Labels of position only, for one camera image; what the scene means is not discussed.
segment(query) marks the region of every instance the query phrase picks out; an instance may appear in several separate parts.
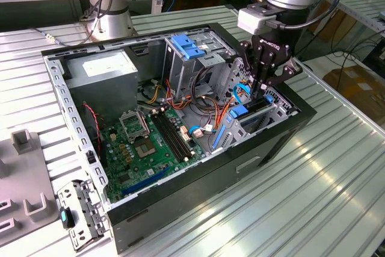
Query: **green motherboard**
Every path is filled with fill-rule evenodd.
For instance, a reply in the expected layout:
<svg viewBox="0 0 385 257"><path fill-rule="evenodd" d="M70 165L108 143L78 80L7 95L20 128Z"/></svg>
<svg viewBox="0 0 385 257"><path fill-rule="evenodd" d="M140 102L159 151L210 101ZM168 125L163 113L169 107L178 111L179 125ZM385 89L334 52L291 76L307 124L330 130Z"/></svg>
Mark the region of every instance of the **green motherboard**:
<svg viewBox="0 0 385 257"><path fill-rule="evenodd" d="M169 109L164 115L182 139L180 127L183 124L176 112ZM106 161L103 162L108 177L106 193L112 203L205 157L194 140L182 140L193 155L188 161L177 159L150 115L131 116L101 131L106 141ZM131 137L143 131L147 135Z"/></svg>

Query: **motherboard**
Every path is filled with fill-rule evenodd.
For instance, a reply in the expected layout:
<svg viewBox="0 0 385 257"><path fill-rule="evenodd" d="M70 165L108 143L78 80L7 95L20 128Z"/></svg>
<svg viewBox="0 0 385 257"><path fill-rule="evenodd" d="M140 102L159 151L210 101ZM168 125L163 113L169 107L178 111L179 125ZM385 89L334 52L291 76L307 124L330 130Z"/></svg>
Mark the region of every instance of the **motherboard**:
<svg viewBox="0 0 385 257"><path fill-rule="evenodd" d="M123 114L119 122L103 129L110 201L119 201L203 159L203 149L183 129L172 108L147 115L139 111Z"/></svg>

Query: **slotted metal surface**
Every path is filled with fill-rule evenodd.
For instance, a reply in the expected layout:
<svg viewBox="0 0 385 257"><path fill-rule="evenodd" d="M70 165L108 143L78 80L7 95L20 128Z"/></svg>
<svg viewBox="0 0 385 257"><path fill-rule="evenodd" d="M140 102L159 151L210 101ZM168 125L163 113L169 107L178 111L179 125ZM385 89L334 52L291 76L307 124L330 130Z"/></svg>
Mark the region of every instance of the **slotted metal surface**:
<svg viewBox="0 0 385 257"><path fill-rule="evenodd" d="M375 32L385 30L385 21L378 17L382 11L385 11L385 0L340 0L337 8Z"/></svg>
<svg viewBox="0 0 385 257"><path fill-rule="evenodd" d="M140 33L217 21L237 39L226 7L134 18ZM65 42L79 25L45 28ZM40 34L0 34L0 137L39 133L54 191L84 178L39 56ZM385 133L304 72L288 84L317 115L259 171L146 238L122 256L370 256L385 237ZM105 237L81 256L114 256ZM0 249L0 256L72 256L57 221Z"/></svg>

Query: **computer chassis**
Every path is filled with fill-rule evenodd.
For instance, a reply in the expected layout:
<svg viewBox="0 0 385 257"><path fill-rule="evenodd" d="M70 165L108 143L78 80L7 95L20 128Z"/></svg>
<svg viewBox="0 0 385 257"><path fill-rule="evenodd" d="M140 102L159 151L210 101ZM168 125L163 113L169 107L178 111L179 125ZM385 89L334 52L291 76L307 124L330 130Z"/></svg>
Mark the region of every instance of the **computer chassis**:
<svg viewBox="0 0 385 257"><path fill-rule="evenodd" d="M126 250L273 159L316 114L286 84L276 85L272 93L278 100L295 107L295 114L273 127L261 129L258 134L236 145L214 151L201 161L139 192L110 203L104 192L108 178L66 85L66 70L62 64L67 60L116 51L133 44L169 40L176 34L193 37L197 32L207 31L218 36L220 45L230 49L232 57L239 61L239 42L217 23L42 52L63 117L76 143L82 168L89 177L87 180L74 180L58 192L62 221L69 229L76 251L84 249L108 231L112 231L117 252ZM156 74L150 72L148 76L152 78Z"/></svg>

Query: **ram slot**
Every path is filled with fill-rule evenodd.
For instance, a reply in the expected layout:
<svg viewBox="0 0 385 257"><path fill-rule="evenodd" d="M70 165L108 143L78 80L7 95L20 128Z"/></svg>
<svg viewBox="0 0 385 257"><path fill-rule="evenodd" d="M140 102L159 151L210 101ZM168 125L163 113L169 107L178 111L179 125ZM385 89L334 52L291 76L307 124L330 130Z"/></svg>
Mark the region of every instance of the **ram slot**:
<svg viewBox="0 0 385 257"><path fill-rule="evenodd" d="M187 145L165 115L152 116L151 119L179 162L184 161L185 158L191 158Z"/></svg>

